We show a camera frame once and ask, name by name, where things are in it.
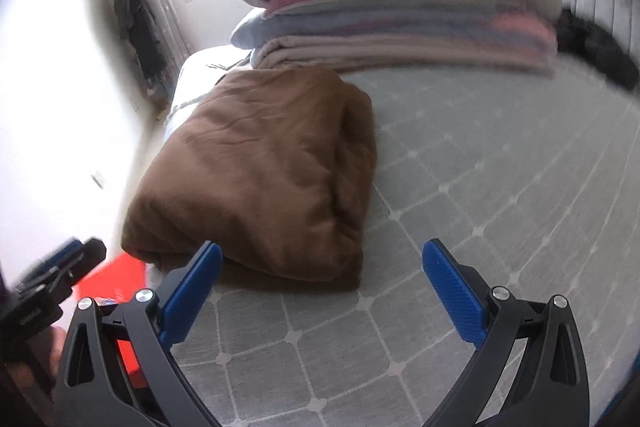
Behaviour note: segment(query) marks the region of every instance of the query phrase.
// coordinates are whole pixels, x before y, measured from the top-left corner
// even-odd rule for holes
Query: gray bed sheet
[[[357,289],[227,263],[175,357],[224,425],[419,426],[473,352],[420,267],[439,237],[490,285],[568,296],[592,422],[640,345],[640,109],[580,62],[552,77],[370,70],[379,163]],[[485,415],[497,411],[523,343]]]

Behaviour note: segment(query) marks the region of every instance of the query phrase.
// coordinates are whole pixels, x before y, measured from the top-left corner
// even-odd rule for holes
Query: blue gripper pad
[[[439,240],[431,239],[422,249],[422,268],[462,340],[480,349],[486,338],[486,313],[479,296],[460,271],[469,267],[457,263]]]
[[[158,341],[164,349],[169,350],[185,340],[221,269],[222,250],[206,242],[187,266],[172,270],[162,281],[159,295],[162,295],[162,286],[175,284],[172,293],[159,303]]]

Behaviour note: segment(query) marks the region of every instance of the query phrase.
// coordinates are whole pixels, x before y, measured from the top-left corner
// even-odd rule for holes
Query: brown blanket
[[[167,270],[211,240],[274,275],[356,277],[375,163],[369,97],[333,71],[235,71],[148,168],[122,247]]]

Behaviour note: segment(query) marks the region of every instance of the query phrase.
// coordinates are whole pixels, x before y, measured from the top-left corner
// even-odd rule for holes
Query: red object
[[[78,300],[83,297],[102,297],[117,302],[127,302],[136,291],[144,287],[145,264],[123,253],[82,279],[76,285],[75,293]],[[127,341],[118,341],[118,347],[133,386],[145,386],[146,381],[131,344]]]

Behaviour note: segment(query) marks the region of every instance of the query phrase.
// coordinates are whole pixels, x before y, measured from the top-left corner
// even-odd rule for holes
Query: black mechanical device
[[[38,362],[17,349],[60,316],[58,304],[104,258],[92,239],[72,241],[33,270],[5,297],[0,312],[2,361]],[[478,272],[460,265],[437,239],[422,253],[424,271],[463,340],[476,352],[423,427],[587,427],[589,390],[580,338],[567,299],[547,303],[516,299],[490,288]],[[220,427],[191,388],[170,348],[185,339],[220,270],[222,252],[205,243],[156,290],[141,289],[127,303],[78,302],[54,388],[56,427]],[[528,339],[520,367],[500,412],[478,423],[516,339]],[[146,381],[129,380],[118,341],[129,341]],[[53,380],[38,379],[47,392]],[[44,425],[2,369],[2,403],[20,396],[8,425]]]

